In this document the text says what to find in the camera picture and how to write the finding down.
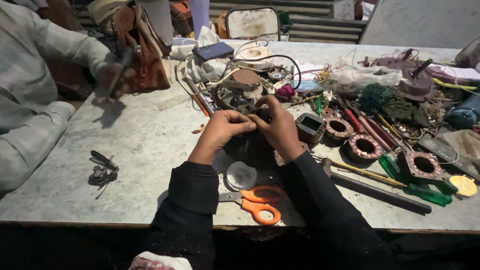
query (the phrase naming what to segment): person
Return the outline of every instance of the person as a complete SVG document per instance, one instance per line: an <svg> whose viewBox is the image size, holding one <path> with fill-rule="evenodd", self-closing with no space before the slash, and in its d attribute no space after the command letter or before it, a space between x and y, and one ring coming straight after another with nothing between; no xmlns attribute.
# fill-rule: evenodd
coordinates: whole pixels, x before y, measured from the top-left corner
<svg viewBox="0 0 480 270"><path fill-rule="evenodd" d="M9 191L48 155L77 109L56 101L57 88L44 58L88 66L102 86L121 67L96 39L2 0L0 48L0 191ZM124 73L113 97L129 90L134 75L131 69Z"/></svg>
<svg viewBox="0 0 480 270"><path fill-rule="evenodd" d="M131 270L213 268L212 215L219 180L211 164L215 152L233 136L255 129L285 161L280 174L285 192L305 220L314 246L326 247L333 255L335 266L327 268L397 268L388 245L302 148L293 116L272 95L260 98L256 106L264 104L269 123L232 110L215 112L187 161L172 170L168 196L155 214L145 251L133 260Z"/></svg>

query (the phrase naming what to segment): black sleeve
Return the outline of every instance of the black sleeve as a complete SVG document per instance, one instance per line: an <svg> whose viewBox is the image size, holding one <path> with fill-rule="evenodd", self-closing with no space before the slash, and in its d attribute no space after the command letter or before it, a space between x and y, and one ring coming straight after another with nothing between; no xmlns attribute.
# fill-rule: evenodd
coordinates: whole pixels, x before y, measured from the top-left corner
<svg viewBox="0 0 480 270"><path fill-rule="evenodd" d="M287 164L280 175L314 245L319 250L327 247L340 269L396 269L389 246L343 198L310 153L306 151Z"/></svg>
<svg viewBox="0 0 480 270"><path fill-rule="evenodd" d="M183 257L193 269L213 269L213 220L218 205L218 175L211 165L186 161L172 169L168 196L151 224L143 251Z"/></svg>

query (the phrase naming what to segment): workbench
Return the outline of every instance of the workbench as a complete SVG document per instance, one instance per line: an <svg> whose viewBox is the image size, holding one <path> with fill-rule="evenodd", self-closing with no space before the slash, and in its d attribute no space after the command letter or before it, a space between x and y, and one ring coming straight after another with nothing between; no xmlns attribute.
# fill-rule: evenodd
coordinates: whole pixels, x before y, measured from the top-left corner
<svg viewBox="0 0 480 270"><path fill-rule="evenodd" d="M335 65L340 56L346 56L354 48L357 48L354 52L355 64L364 60L365 56L380 57L408 49L297 42L270 42L268 46L275 54L286 54L321 66L326 63ZM459 49L417 49L421 59L431 57L435 61L451 61L460 52ZM274 64L291 66L287 59L281 58L275 59ZM90 96L71 118L65 133L44 162L21 187L1 199L0 221L112 226L149 224L167 195L171 169L187 160L200 137L192 131L209 120L192 101L164 111L157 108L160 102L180 95L185 95L185 91L176 82L167 90L123 96L121 101L125 108L110 112L92 105L94 95ZM308 105L288 110L295 118L304 112L312 112ZM88 176L95 166L89 160L92 149L107 157L114 155L113 161L120 167L118 179L110 183L97 200L95 197L101 190L88 184ZM338 147L318 145L314 151L332 160L342 160ZM216 159L216 162L219 161L224 167L231 162L229 159ZM480 231L480 215L476 214L480 208L479 197L464 201L453 198L452 204L442 208L357 174L338 171L336 167L332 170L432 206L431 214L421 216L339 187L343 196L373 228ZM378 162L369 170L384 172ZM277 177L267 175L259 172L259 182L277 181ZM227 192L224 179L220 177L219 180L219 191ZM277 207L282 214L278 226L304 224L288 199ZM234 202L219 204L213 222L223 226L258 225L250 213Z"/></svg>

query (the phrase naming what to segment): orange scissors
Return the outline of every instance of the orange scissors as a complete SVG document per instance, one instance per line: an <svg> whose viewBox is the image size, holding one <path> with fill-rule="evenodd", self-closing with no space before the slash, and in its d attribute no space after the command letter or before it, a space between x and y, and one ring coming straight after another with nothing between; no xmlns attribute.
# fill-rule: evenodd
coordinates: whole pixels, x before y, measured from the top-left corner
<svg viewBox="0 0 480 270"><path fill-rule="evenodd" d="M275 194L278 194L276 197L257 197L255 195L256 191L259 190L270 190ZM219 202L236 202L242 206L243 209L249 211L253 214L255 219L264 225L274 225L280 221L281 215L273 206L266 204L269 202L278 202L284 196L284 191L276 185L259 185L251 190L240 190L240 192L228 192L220 194L218 199ZM273 214L273 219L266 221L262 219L258 214L260 211L269 211Z"/></svg>

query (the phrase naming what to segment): green cloth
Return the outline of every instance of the green cloth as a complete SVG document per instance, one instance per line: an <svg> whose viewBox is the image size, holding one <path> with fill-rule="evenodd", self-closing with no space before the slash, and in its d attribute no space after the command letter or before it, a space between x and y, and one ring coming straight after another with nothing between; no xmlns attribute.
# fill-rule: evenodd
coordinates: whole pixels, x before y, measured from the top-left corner
<svg viewBox="0 0 480 270"><path fill-rule="evenodd" d="M424 110L419 110L404 99L396 99L382 107L385 115L394 117L400 123L420 125L422 127L430 127L430 121Z"/></svg>

